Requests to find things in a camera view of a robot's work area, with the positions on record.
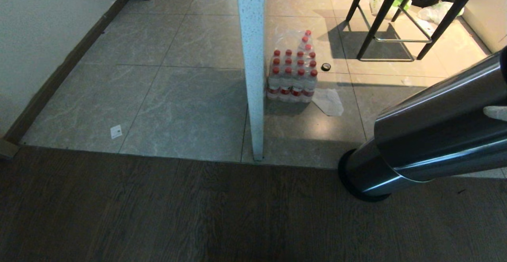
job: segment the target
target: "bottle label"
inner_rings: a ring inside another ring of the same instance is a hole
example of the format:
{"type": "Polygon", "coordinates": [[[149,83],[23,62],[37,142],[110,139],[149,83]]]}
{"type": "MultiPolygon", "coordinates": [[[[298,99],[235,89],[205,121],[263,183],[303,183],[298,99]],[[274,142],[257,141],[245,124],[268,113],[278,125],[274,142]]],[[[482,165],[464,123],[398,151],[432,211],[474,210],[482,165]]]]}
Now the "bottle label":
{"type": "Polygon", "coordinates": [[[281,87],[280,94],[290,94],[290,87],[281,87]]]}
{"type": "Polygon", "coordinates": [[[277,87],[271,87],[271,86],[270,86],[270,87],[268,87],[268,93],[270,93],[270,94],[277,94],[279,89],[280,89],[280,88],[277,88],[277,87]]]}
{"type": "Polygon", "coordinates": [[[305,96],[313,96],[314,93],[315,93],[315,90],[303,90],[303,94],[305,96]]]}
{"type": "Polygon", "coordinates": [[[300,89],[300,88],[295,88],[295,87],[292,88],[292,95],[293,96],[300,96],[301,92],[302,92],[302,89],[300,89]]]}

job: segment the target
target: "baseboard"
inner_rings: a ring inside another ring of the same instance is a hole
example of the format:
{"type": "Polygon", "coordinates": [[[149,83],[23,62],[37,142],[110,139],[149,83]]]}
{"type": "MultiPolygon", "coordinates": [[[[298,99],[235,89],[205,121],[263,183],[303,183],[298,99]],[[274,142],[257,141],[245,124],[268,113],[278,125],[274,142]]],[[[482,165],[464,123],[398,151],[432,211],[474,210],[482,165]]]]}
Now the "baseboard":
{"type": "Polygon", "coordinates": [[[121,9],[125,7],[127,2],[128,0],[116,0],[109,10],[92,27],[92,29],[86,33],[78,45],[76,45],[76,47],[67,55],[62,65],[56,69],[56,71],[32,97],[27,107],[23,110],[16,121],[14,121],[14,124],[11,128],[9,128],[7,133],[5,133],[4,140],[11,143],[19,143],[21,141],[33,121],[35,121],[38,114],[46,106],[46,103],[48,103],[51,96],[53,96],[61,83],[69,75],[72,69],[74,69],[86,51],[88,51],[92,44],[98,39],[104,29],[111,23],[121,9]]]}

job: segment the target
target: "metal cylinder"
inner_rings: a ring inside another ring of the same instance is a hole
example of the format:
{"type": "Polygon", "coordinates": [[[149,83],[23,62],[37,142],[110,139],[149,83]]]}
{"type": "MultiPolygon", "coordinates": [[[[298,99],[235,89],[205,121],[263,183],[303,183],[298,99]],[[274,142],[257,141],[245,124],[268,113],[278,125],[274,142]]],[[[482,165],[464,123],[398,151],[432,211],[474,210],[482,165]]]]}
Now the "metal cylinder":
{"type": "Polygon", "coordinates": [[[374,138],[340,161],[340,178],[378,199],[438,177],[507,166],[507,122],[484,114],[492,105],[507,106],[507,48],[384,110],[374,138]]]}

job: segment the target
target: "stool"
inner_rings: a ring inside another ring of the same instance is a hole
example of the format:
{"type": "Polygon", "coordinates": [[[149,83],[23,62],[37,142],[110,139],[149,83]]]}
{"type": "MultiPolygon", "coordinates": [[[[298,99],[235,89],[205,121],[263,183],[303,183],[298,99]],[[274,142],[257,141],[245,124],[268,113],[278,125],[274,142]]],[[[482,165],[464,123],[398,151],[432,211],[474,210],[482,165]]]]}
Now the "stool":
{"type": "MultiPolygon", "coordinates": [[[[347,14],[346,21],[350,21],[352,19],[352,16],[354,15],[355,10],[359,6],[359,1],[360,0],[353,0],[352,5],[350,6],[349,12],[347,14]]],[[[452,4],[449,11],[442,19],[442,22],[440,22],[438,27],[435,29],[435,32],[433,32],[433,34],[431,36],[429,36],[426,33],[426,31],[424,31],[424,29],[422,27],[420,27],[420,25],[417,24],[417,22],[407,13],[407,11],[405,11],[404,6],[407,4],[407,2],[409,0],[403,0],[402,3],[398,6],[398,11],[396,11],[396,14],[393,17],[393,19],[391,20],[391,22],[396,21],[396,19],[400,15],[400,12],[403,12],[404,14],[407,15],[409,20],[411,20],[411,22],[413,22],[413,24],[415,24],[416,27],[424,34],[424,36],[426,36],[426,38],[428,38],[428,40],[404,40],[404,39],[377,38],[377,37],[375,37],[375,34],[377,33],[377,31],[380,27],[380,24],[384,20],[385,16],[387,15],[387,12],[389,11],[389,8],[391,7],[391,5],[393,5],[394,1],[395,0],[384,0],[384,2],[382,3],[382,6],[379,9],[377,17],[375,17],[375,21],[373,22],[373,24],[370,28],[370,31],[368,31],[368,34],[366,35],[366,39],[364,40],[359,53],[357,53],[358,60],[361,60],[362,56],[366,52],[366,49],[368,48],[368,45],[371,43],[371,41],[373,39],[375,39],[375,41],[377,41],[377,42],[423,42],[423,43],[426,43],[426,45],[424,45],[423,49],[421,50],[421,52],[417,56],[418,60],[422,60],[422,58],[424,58],[426,53],[428,53],[429,49],[431,49],[431,47],[433,47],[433,45],[436,43],[436,41],[440,38],[440,36],[442,36],[444,31],[447,29],[447,27],[449,27],[449,25],[451,25],[452,21],[456,18],[456,16],[458,16],[458,13],[465,6],[465,4],[467,4],[467,2],[468,2],[468,0],[455,0],[454,4],[452,4]]]]}

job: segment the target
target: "wooden floor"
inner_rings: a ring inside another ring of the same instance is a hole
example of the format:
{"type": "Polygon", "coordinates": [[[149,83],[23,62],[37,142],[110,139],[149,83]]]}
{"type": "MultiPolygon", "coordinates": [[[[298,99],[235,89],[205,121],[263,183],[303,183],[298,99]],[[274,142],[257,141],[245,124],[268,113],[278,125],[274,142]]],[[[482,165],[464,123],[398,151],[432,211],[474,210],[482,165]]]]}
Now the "wooden floor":
{"type": "Polygon", "coordinates": [[[23,147],[0,163],[2,261],[507,260],[507,181],[376,204],[337,172],[23,147]]]}

